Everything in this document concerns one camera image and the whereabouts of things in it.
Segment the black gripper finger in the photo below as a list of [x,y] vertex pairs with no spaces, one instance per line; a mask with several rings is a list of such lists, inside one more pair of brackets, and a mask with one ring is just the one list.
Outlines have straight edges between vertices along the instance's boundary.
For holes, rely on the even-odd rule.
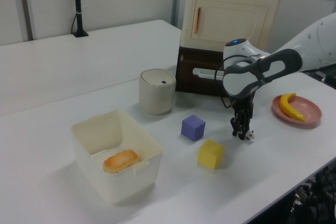
[[241,120],[242,120],[242,113],[237,112],[237,113],[235,113],[235,116],[233,118],[231,118],[230,123],[231,123],[232,128],[233,128],[232,135],[233,136],[238,136],[239,138],[244,138],[243,131],[242,131]]
[[243,132],[247,133],[250,130],[250,120],[253,118],[253,107],[250,106],[246,109],[243,109],[243,121],[242,121],[242,127]]

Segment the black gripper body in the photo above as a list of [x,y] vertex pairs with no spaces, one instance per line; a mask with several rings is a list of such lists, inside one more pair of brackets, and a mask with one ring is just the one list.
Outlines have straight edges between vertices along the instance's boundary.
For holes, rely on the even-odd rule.
[[235,113],[239,113],[239,112],[253,112],[253,98],[254,98],[254,94],[249,94],[247,97],[243,98],[243,99],[238,99],[235,97],[229,97],[230,100],[230,105],[231,107],[234,109]]

